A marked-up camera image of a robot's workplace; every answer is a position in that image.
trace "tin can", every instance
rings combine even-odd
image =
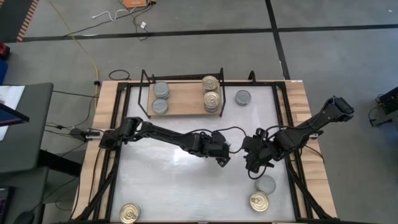
[[[209,113],[217,111],[220,105],[220,96],[216,92],[208,92],[204,97],[205,110]]]
[[[134,223],[140,215],[140,209],[138,205],[134,205],[133,203],[125,204],[120,209],[120,221],[123,224],[131,224]]]
[[[152,109],[157,114],[165,114],[167,112],[167,110],[169,109],[169,105],[168,105],[167,101],[164,99],[156,99],[152,103]]]
[[[274,178],[268,175],[263,175],[256,180],[256,187],[259,191],[264,192],[266,195],[272,194],[276,188]]]
[[[239,106],[246,106],[251,100],[251,95],[246,90],[239,90],[235,95],[235,102]]]
[[[250,196],[250,206],[257,212],[268,209],[269,201],[264,192],[256,192]]]
[[[169,84],[166,82],[157,82],[154,85],[154,93],[157,98],[167,99],[170,97]]]
[[[211,75],[206,76],[201,80],[201,89],[203,94],[209,91],[216,91],[218,88],[218,80]]]

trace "white cable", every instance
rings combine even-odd
[[[136,8],[133,8],[133,9],[131,9],[130,11],[128,11],[128,10],[126,10],[126,9],[119,9],[119,10],[117,10],[117,11],[115,12],[115,14],[114,14],[114,19],[112,19],[111,13],[110,13],[109,11],[102,12],[102,13],[96,15],[96,16],[92,16],[91,18],[92,18],[92,19],[96,19],[97,17],[102,16],[103,14],[108,13],[109,18],[110,18],[111,21],[113,22],[113,21],[115,21],[116,19],[118,19],[118,12],[123,12],[123,11],[124,11],[124,12],[128,12],[129,14],[132,14],[133,10],[135,10],[135,9],[136,9]]]

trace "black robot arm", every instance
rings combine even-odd
[[[105,131],[99,146],[107,150],[116,150],[123,142],[135,142],[142,138],[153,138],[180,146],[182,150],[198,157],[214,157],[221,167],[230,160],[229,145],[220,132],[211,135],[204,131],[182,134],[153,125],[138,117],[125,118],[119,128]]]
[[[246,169],[258,173],[261,166],[273,167],[270,160],[279,161],[307,143],[311,134],[318,132],[330,122],[348,121],[353,117],[354,109],[343,99],[332,97],[325,102],[320,112],[296,127],[286,127],[269,136],[268,130],[258,128],[253,137],[244,138],[242,148]]]

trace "blue box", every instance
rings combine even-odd
[[[2,85],[4,77],[6,77],[7,69],[8,69],[8,64],[0,60],[0,85]]]

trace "gray floor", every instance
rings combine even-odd
[[[110,10],[114,16],[115,10],[121,9],[117,0],[54,3],[73,30],[108,19],[91,19],[102,11]],[[273,0],[272,5],[278,27],[398,24],[396,1]],[[263,0],[244,4],[238,0],[158,1],[137,21],[145,21],[151,32],[270,27]],[[129,17],[84,34],[123,32],[134,32]],[[41,1],[27,36],[66,33],[53,9]],[[290,76],[304,81],[313,112],[333,95],[345,97],[356,110],[349,123],[327,126],[320,138],[338,216],[352,221],[396,223],[398,130],[391,124],[371,128],[368,111],[375,105],[377,94],[398,86],[398,29],[296,32],[280,34],[280,38]],[[283,79],[272,34],[150,37],[145,41],[98,39],[81,43],[94,56],[101,80],[107,80],[107,74],[114,69],[126,69],[136,79],[143,68],[156,75],[178,75],[216,72],[220,67],[228,79],[247,78],[250,70],[258,78]],[[5,83],[53,82],[56,90],[94,94],[92,64],[72,40],[9,45],[13,54]],[[54,93],[48,121],[79,123],[87,116],[89,101]],[[91,122],[89,119],[82,127]],[[42,147],[62,153],[78,145],[76,140],[46,134]],[[72,159],[82,160],[84,150],[82,146],[71,155]],[[52,175],[54,181],[49,186],[70,180],[65,175]],[[70,208],[73,191],[63,201],[64,208]],[[68,217],[68,212],[60,215],[55,209],[53,204],[47,207],[44,223]]]

